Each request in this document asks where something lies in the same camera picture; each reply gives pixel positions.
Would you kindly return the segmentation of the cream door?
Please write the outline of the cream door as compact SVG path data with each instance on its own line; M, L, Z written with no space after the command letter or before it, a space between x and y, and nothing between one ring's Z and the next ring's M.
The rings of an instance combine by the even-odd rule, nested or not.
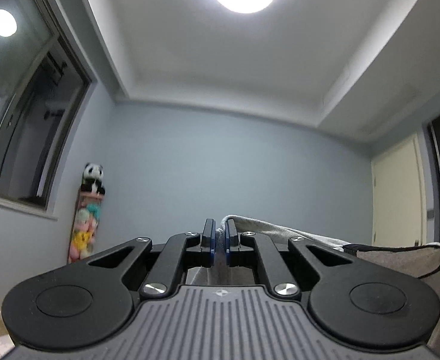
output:
M427 243L427 200L416 133L373 158L372 244L410 247Z

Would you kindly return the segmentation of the dark framed window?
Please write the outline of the dark framed window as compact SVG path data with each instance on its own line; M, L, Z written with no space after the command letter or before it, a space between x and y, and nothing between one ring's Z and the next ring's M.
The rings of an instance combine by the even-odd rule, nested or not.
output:
M46 209L90 83L47 0L0 0L0 198Z

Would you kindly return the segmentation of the panda plush toy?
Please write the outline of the panda plush toy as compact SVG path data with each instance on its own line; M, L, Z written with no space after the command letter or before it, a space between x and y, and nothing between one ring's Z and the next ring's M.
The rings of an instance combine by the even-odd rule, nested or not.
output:
M82 172L82 183L80 190L83 193L105 194L103 186L103 167L99 164L88 163Z

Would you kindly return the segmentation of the grey t-shirt black collar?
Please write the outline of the grey t-shirt black collar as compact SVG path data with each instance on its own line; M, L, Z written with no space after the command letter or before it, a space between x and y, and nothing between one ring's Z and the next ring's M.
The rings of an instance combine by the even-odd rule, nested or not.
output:
M217 241L220 246L224 245L221 238L225 235L226 225L230 219L234 222L239 233L247 231L262 233L279 245L285 245L288 239L300 236L318 242L326 248L349 253L367 262L411 275L434 289L440 300L440 243L400 248L355 244L232 214L222 219L220 227L216 230ZM440 356L440 317L427 345Z

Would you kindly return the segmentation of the plush toy storage column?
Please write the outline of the plush toy storage column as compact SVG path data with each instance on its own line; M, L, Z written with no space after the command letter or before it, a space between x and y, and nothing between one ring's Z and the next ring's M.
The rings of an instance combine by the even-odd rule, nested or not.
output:
M103 198L104 195L99 193L78 193L67 263L74 263L93 254Z

